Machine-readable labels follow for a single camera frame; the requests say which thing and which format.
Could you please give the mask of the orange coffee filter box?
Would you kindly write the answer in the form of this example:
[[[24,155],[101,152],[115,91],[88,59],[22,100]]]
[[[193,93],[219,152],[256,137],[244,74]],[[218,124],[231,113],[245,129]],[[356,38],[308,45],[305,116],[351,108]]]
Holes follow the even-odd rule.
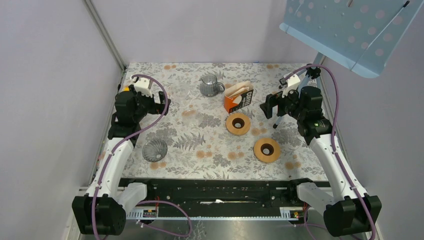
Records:
[[[233,98],[226,97],[224,94],[223,106],[225,110],[230,114],[250,105],[252,102],[253,93],[254,88]]]

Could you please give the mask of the clear glass dripper cone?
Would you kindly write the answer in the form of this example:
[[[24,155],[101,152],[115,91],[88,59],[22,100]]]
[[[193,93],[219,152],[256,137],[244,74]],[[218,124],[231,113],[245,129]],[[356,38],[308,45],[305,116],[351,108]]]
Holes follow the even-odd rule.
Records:
[[[143,158],[151,163],[161,161],[168,153],[168,145],[162,139],[153,139],[142,148]]]

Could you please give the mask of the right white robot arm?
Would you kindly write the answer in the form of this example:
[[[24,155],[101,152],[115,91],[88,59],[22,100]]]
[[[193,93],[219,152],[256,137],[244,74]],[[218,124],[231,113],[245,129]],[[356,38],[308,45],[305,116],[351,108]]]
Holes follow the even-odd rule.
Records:
[[[269,94],[260,104],[267,119],[277,107],[278,117],[288,115],[297,121],[299,134],[318,158],[332,190],[329,195],[310,179],[292,180],[287,201],[293,206],[306,203],[319,212],[333,237],[370,232],[373,240],[382,203],[378,196],[368,194],[350,169],[331,121],[324,116],[322,102],[319,88],[305,86],[301,91]]]

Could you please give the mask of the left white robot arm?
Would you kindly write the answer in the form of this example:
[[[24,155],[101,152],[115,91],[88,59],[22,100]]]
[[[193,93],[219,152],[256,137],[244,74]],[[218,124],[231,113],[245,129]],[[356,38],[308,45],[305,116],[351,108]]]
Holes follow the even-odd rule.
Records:
[[[142,131],[141,120],[148,114],[162,118],[168,113],[171,100],[163,91],[158,95],[158,103],[153,95],[144,96],[135,90],[122,91],[115,96],[115,112],[111,117],[104,158],[85,194],[75,196],[71,205],[82,234],[118,236],[124,230],[127,214],[138,202],[144,206],[154,202],[154,190],[143,183],[130,186],[121,194],[118,187],[124,166]]]

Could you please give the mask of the paper coffee filters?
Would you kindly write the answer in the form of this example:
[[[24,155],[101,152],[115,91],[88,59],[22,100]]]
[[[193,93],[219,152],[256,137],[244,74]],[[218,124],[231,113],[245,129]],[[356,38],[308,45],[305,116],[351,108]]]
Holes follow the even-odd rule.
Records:
[[[228,98],[234,98],[237,97],[243,93],[246,93],[250,90],[252,90],[254,87],[251,84],[250,81],[244,81],[244,82],[239,82],[234,84],[233,86],[231,86],[230,88],[227,88],[224,91],[224,95]]]

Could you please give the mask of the grey glass pitcher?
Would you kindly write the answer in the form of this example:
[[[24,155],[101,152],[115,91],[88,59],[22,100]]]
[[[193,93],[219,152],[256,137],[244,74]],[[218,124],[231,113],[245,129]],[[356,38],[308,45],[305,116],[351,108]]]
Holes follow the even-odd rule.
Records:
[[[225,85],[218,82],[218,78],[214,74],[205,74],[200,77],[199,84],[200,93],[206,97],[213,97],[225,91]]]

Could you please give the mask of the floral tablecloth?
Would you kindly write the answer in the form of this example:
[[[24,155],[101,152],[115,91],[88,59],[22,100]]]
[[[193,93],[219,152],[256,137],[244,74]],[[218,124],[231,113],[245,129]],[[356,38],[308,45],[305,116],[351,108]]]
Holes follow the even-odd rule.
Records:
[[[123,168],[124,178],[291,180],[309,178],[326,181],[325,172],[298,133],[296,121],[285,116],[276,129],[276,119],[266,119],[260,104],[279,91],[279,79],[300,65],[276,63],[142,63],[129,64],[123,86],[131,77],[144,74],[156,79],[171,99],[163,118],[147,115],[141,126],[151,125],[138,138]],[[250,118],[250,130],[241,136],[226,128],[228,113],[224,95],[203,96],[200,77],[216,75],[226,88],[244,81],[254,87],[251,104],[240,109]],[[271,138],[280,146],[280,157],[272,163],[254,155],[255,142]],[[153,139],[164,140],[166,156],[148,162],[143,146]]]

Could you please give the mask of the blue perforated stand tray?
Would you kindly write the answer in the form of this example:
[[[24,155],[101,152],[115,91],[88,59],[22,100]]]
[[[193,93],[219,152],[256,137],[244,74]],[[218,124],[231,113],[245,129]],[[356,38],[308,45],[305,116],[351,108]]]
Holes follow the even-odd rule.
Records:
[[[279,28],[363,78],[381,75],[422,0],[289,0]]]

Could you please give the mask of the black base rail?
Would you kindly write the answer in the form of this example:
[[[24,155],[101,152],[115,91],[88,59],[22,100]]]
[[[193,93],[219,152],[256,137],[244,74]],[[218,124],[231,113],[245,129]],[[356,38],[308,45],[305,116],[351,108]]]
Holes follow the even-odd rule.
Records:
[[[161,201],[156,205],[161,218],[183,216],[165,201],[200,219],[281,218],[281,209],[301,213],[306,206],[295,199],[293,180],[122,178],[119,187],[133,183],[147,186],[147,200]]]

